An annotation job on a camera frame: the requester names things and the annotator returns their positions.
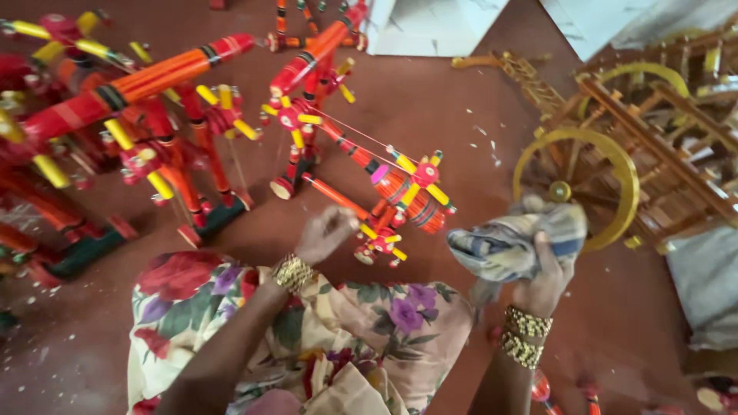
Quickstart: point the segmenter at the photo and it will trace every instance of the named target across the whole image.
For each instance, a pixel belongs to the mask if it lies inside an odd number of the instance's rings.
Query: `cloth rag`
[[[543,231],[563,266],[573,264],[587,237],[587,216],[580,205],[544,202],[524,196],[508,215],[471,229],[453,229],[446,235],[451,253],[477,281],[469,299],[477,316],[496,301],[502,285],[521,278],[533,279],[541,270],[534,236]]]

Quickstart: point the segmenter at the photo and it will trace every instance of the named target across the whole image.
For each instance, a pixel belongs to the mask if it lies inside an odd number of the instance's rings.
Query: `red floor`
[[[103,7],[115,26],[99,29],[100,41],[120,49],[130,40],[147,41],[155,58],[230,32],[264,35],[274,26],[274,4],[268,0],[234,0],[231,11],[220,13],[207,10],[206,0],[55,3],[8,2],[2,17],[34,21],[42,13],[76,16],[90,7]],[[301,17],[292,10],[288,31],[305,33]],[[4,51],[28,52],[32,46],[27,41],[0,40]],[[541,69],[544,79],[564,96],[576,87],[569,76],[578,63],[576,56],[533,0],[511,1],[477,53],[490,49],[512,49],[525,57],[552,52],[553,60]],[[271,76],[293,55],[255,49],[203,75],[199,82],[238,86],[246,120],[257,124],[258,105],[268,96]],[[478,224],[504,213],[512,169],[537,127],[538,114],[518,88],[500,70],[455,70],[444,58],[370,57],[349,50],[339,57],[349,55],[357,64],[348,85],[358,102],[349,106],[334,97],[326,111],[411,157],[442,149],[441,187],[459,209],[448,221],[450,227]],[[490,140],[502,161],[499,167],[494,165]],[[363,143],[361,137],[356,141]],[[277,126],[269,127],[260,143],[242,140],[237,146],[258,207],[233,222],[207,249],[250,264],[272,264],[294,247],[305,219],[329,201],[310,188],[290,202],[269,192],[267,184],[284,168],[289,148],[289,136]],[[324,149],[324,162],[315,175],[369,208],[377,196],[365,174],[327,143]],[[232,162],[227,165],[235,177]],[[175,232],[176,217],[168,208],[154,207],[148,201],[150,193],[143,183],[124,186],[116,174],[99,178],[95,188],[74,197],[98,216],[122,214],[142,237],[99,260],[54,294],[32,287],[28,278],[3,282],[0,301],[12,306],[22,325],[0,343],[4,361],[0,414],[125,412],[133,281],[149,258],[189,248]],[[352,242],[320,269],[333,281],[445,281],[462,292],[470,287],[472,276],[453,260],[442,235],[428,236],[406,227],[403,236],[401,245],[410,259],[397,270],[361,265],[351,255]],[[680,375],[686,324],[661,257],[620,244],[587,254],[579,260],[568,292],[556,311],[542,363],[553,395],[567,414],[586,411],[575,386],[584,373],[592,374],[603,388],[604,414],[639,414],[654,404],[705,413]],[[31,296],[37,301],[28,304]],[[466,412],[491,352],[483,333],[472,335],[427,413]],[[543,411],[534,405],[533,413]]]

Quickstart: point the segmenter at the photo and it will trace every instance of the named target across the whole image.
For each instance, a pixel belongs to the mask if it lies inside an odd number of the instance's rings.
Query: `floral saree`
[[[130,414],[153,412],[187,362],[268,274],[269,268],[206,252],[151,262],[133,291]],[[319,275],[275,318],[227,413],[251,414],[277,389],[296,398],[293,414],[422,414],[471,328],[471,308],[446,284],[334,287]]]

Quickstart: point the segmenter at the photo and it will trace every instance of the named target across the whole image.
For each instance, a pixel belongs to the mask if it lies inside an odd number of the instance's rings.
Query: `bangle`
[[[274,265],[270,273],[277,285],[284,287],[293,295],[299,295],[300,291],[314,280],[314,274],[315,271],[294,253]]]
[[[513,332],[505,330],[500,338],[500,348],[512,360],[526,369],[535,369],[543,354],[543,346],[535,346],[525,342]]]
[[[506,326],[524,336],[546,337],[551,330],[553,318],[540,318],[520,311],[514,306],[505,309]]]

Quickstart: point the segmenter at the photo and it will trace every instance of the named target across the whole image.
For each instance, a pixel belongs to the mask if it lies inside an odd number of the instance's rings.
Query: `woman's right hand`
[[[339,205],[328,206],[323,213],[308,220],[294,254],[312,267],[358,230],[359,220],[353,210]]]
[[[516,283],[512,292],[512,305],[530,315],[549,318],[574,276],[574,266],[559,265],[546,233],[538,232],[534,243],[542,270],[532,280],[523,279]]]

